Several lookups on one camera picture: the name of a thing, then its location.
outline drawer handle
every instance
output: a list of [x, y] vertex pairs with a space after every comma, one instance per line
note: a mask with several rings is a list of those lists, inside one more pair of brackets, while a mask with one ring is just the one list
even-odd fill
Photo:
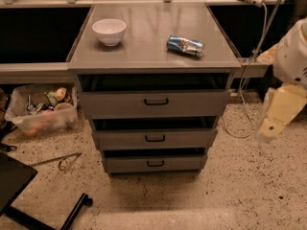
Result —
[[147, 142], [164, 142], [165, 141], [165, 135], [163, 135], [161, 139], [149, 139], [148, 136], [145, 135], [145, 140]]
[[145, 105], [166, 105], [169, 103], [169, 99], [166, 98], [165, 100], [147, 100], [144, 99]]
[[147, 161], [147, 165], [148, 165], [148, 167], [162, 167], [162, 166], [164, 166], [164, 160], [162, 160], [160, 163], [156, 163], [156, 164], [153, 164], [153, 162], [151, 163], [150, 161]]

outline terrazzo floor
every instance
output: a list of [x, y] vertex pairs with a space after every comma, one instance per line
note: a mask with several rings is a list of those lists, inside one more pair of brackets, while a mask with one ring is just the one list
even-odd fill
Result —
[[[255, 123], [262, 104], [247, 98]], [[82, 111], [75, 130], [29, 138], [20, 130], [5, 137], [17, 145], [10, 156], [31, 164], [81, 152], [66, 171], [58, 162], [35, 167], [38, 175], [13, 206], [60, 229], [82, 193], [93, 198], [72, 229], [307, 229], [307, 110], [269, 144], [253, 136], [238, 139], [218, 126], [218, 136], [200, 173], [104, 173], [100, 153]], [[229, 130], [250, 129], [241, 104], [232, 100], [224, 114]], [[6, 216], [0, 229], [24, 229]]]

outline silver can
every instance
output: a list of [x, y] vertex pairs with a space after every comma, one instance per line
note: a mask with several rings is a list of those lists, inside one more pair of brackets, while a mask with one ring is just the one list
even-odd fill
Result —
[[166, 47], [170, 50], [201, 58], [203, 55], [204, 44], [197, 40], [187, 39], [171, 34], [167, 40]]

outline white cable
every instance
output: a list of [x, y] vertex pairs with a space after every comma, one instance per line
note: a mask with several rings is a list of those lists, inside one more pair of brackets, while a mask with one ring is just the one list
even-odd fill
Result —
[[[263, 41], [264, 40], [264, 37], [265, 37], [265, 29], [267, 27], [267, 17], [268, 17], [268, 9], [267, 9], [267, 6], [266, 4], [263, 2], [262, 3], [264, 9], [265, 9], [265, 18], [264, 18], [264, 23], [263, 23], [263, 29], [262, 29], [262, 35], [261, 35], [261, 38], [260, 38], [260, 41]], [[248, 134], [244, 134], [244, 135], [236, 135], [236, 134], [233, 134], [231, 133], [227, 126], [226, 126], [226, 121], [224, 119], [224, 117], [222, 117], [222, 121], [223, 121], [223, 127], [224, 127], [224, 130], [226, 131], [226, 133], [228, 133], [229, 135], [235, 137], [235, 138], [248, 138], [254, 131], [254, 124], [250, 118], [250, 115], [249, 115], [249, 112], [248, 112], [248, 109], [247, 109], [247, 106], [246, 106], [246, 101], [244, 99], [244, 96], [243, 96], [243, 93], [242, 93], [242, 88], [243, 88], [243, 78], [244, 78], [244, 74], [246, 73], [247, 69], [249, 68], [249, 66], [251, 65], [251, 62], [252, 62], [252, 59], [255, 58], [255, 54], [256, 52], [253, 53], [253, 55], [248, 59], [248, 65], [246, 66], [246, 68], [244, 69], [242, 75], [241, 75], [241, 78], [240, 78], [240, 83], [239, 83], [239, 89], [238, 89], [238, 93], [241, 97], [241, 100], [242, 100], [242, 104], [245, 108], [245, 111], [247, 113], [247, 116], [248, 116], [248, 120], [250, 122], [250, 132]]]

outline plastic bin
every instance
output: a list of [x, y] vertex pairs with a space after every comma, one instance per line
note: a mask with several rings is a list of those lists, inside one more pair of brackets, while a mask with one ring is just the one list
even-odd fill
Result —
[[[27, 97], [31, 95], [35, 104], [46, 103], [45, 92], [55, 91], [60, 87], [65, 87], [71, 94], [73, 106], [47, 112], [28, 115]], [[5, 119], [13, 122], [27, 135], [38, 135], [44, 132], [56, 131], [73, 127], [78, 122], [77, 113], [77, 90], [73, 84], [31, 84], [16, 87], [12, 91], [12, 98], [9, 108], [6, 111]]]

